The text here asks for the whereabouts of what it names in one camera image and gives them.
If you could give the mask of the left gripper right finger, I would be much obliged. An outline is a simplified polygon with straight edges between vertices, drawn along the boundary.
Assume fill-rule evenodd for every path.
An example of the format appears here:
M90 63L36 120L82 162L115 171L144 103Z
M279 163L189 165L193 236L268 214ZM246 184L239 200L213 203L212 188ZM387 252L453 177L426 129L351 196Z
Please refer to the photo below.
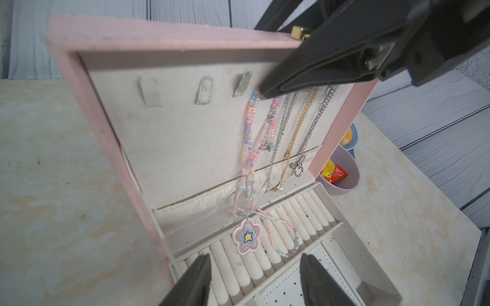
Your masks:
M355 305L314 255L302 254L300 276L306 306Z

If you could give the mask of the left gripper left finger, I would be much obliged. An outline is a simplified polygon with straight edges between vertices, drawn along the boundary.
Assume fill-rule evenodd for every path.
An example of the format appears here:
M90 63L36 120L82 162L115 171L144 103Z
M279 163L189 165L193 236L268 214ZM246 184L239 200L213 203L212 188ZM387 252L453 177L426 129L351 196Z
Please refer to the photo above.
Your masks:
M212 266L209 254L200 255L159 306L205 306L208 303Z

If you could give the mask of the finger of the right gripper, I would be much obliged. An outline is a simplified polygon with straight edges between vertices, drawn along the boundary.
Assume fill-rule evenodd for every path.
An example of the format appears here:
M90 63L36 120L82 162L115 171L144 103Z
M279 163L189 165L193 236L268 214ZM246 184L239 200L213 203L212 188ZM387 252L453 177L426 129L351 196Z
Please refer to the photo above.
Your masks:
M325 1L315 1L293 21L281 28L283 23L300 6L302 0L271 1L254 30L290 33L294 26L306 29L316 29L325 21Z

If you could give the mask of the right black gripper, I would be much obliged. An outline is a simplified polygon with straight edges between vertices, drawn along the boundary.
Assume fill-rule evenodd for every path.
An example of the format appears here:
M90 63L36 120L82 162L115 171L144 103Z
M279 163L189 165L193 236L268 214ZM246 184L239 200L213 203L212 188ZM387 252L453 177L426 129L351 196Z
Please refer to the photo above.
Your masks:
M489 46L489 1L317 1L311 36L262 81L274 98L313 86L386 81L421 86Z

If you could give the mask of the pink jewelry box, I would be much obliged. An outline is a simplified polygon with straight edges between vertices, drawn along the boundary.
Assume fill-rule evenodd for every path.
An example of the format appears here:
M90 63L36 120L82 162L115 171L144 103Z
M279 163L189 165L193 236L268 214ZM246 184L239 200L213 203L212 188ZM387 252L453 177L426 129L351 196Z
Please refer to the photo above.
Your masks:
M376 82L321 87L277 125L281 146L255 162L257 203L273 218L241 221L251 95L299 46L288 34L137 19L63 15L47 45L108 160L176 281L202 254L213 265L212 305L302 305L294 233L355 305L399 305L401 295L320 182L321 169Z

